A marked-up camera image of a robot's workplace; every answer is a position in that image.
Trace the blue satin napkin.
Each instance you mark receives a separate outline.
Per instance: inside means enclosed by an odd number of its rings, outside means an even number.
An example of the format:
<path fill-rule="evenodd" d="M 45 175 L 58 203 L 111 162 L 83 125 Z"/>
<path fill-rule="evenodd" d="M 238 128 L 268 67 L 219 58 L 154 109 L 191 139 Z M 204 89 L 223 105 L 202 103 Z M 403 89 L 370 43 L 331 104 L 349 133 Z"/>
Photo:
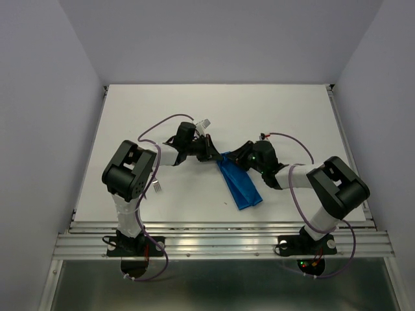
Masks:
<path fill-rule="evenodd" d="M 228 152 L 222 153 L 222 160 L 217 161 L 217 165 L 238 210 L 261 203 L 263 199 L 248 173 L 231 162 L 227 155 Z"/>

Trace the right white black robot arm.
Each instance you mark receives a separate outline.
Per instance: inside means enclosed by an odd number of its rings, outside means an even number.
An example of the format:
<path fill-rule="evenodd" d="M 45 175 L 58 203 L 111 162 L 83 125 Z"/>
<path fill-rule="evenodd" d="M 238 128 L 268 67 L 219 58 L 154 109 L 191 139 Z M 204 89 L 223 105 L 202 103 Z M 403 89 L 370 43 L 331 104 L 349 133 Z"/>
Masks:
<path fill-rule="evenodd" d="M 280 235 L 274 248 L 282 257 L 337 254 L 332 232 L 345 217 L 370 196 L 365 182 L 337 156 L 322 164 L 284 165 L 279 162 L 269 141 L 248 141 L 227 153 L 225 158 L 236 167 L 260 173 L 271 189 L 312 189 L 321 206 L 297 235 Z"/>

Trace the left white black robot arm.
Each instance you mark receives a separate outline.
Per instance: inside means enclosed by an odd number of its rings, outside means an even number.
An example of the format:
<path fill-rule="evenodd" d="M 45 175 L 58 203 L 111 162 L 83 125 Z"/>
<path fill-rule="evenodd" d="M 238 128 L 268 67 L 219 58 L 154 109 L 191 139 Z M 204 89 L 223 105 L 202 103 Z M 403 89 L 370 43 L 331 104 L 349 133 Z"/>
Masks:
<path fill-rule="evenodd" d="M 153 184 L 160 166 L 178 166 L 187 157 L 195 156 L 199 162 L 220 161 L 221 154 L 206 133 L 210 121 L 204 119 L 196 124 L 181 122 L 176 135 L 162 144 L 154 143 L 145 149 L 125 140 L 121 143 L 102 173 L 102 182 L 112 195 L 117 212 L 117 229 L 114 236 L 104 236 L 109 257 L 146 257 L 159 251 L 164 238 L 152 242 L 143 232 L 144 225 L 138 220 L 137 205 Z"/>

